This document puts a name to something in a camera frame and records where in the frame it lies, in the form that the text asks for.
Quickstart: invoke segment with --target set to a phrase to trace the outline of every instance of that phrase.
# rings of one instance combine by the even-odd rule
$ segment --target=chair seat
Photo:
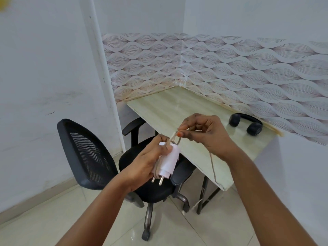
[[[127,150],[118,162],[120,171],[130,165],[134,158],[137,157],[137,155],[152,141],[153,138],[154,137],[150,137],[140,142],[137,146]],[[158,182],[159,180],[155,180],[155,182],[152,183],[152,180],[150,179],[144,185],[135,190],[135,192],[139,195],[143,202],[157,203],[162,201],[174,192],[175,186],[169,179],[166,178],[164,178],[161,186],[158,185]]]

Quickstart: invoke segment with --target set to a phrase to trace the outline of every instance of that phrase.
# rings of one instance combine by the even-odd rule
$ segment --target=black headphones
[[[247,128],[247,133],[253,136],[260,134],[263,128],[263,123],[260,120],[256,119],[255,117],[247,114],[243,114],[243,113],[232,114],[229,118],[229,124],[232,127],[237,127],[240,122],[240,118],[244,118],[252,122],[251,125],[249,125]]]

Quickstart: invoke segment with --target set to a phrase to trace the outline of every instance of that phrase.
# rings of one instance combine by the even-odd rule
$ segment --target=desk top
[[[140,97],[128,101],[127,105],[157,132],[166,136],[171,136],[182,121],[194,113],[217,115],[232,140],[252,160],[277,136],[274,131],[266,127],[256,137],[248,135],[246,129],[251,122],[245,119],[241,119],[238,127],[231,127],[229,118],[233,114],[232,111],[182,87],[174,87]],[[215,183],[211,159],[207,149],[202,144],[184,138],[181,139],[179,147],[181,153]],[[234,183],[228,165],[215,155],[213,156],[213,164],[219,185],[215,184],[222,190],[227,190]]]

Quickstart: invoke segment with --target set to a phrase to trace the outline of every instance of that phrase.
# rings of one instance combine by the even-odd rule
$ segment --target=wave pattern wallpaper
[[[106,34],[117,102],[182,82],[187,89],[310,141],[328,144],[328,42]]]

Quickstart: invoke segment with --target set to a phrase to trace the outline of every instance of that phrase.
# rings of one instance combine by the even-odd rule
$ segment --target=office chair
[[[119,160],[120,171],[130,165],[154,138],[150,137],[138,143],[138,131],[144,123],[142,118],[138,118],[123,129],[123,135],[131,133],[131,148]],[[118,174],[118,171],[112,156],[103,143],[88,129],[69,119],[61,120],[57,124],[57,129],[66,158],[78,184],[92,190],[104,189],[110,180]],[[145,230],[142,233],[143,240],[148,241],[150,237],[154,203],[165,201],[168,196],[172,195],[173,198],[183,202],[183,211],[189,211],[189,202],[179,191],[194,169],[195,166],[180,154],[170,179],[164,179],[161,186],[158,185],[158,180],[154,183],[149,180],[125,197],[126,201],[134,203],[140,208],[144,207],[144,202],[148,203]]]

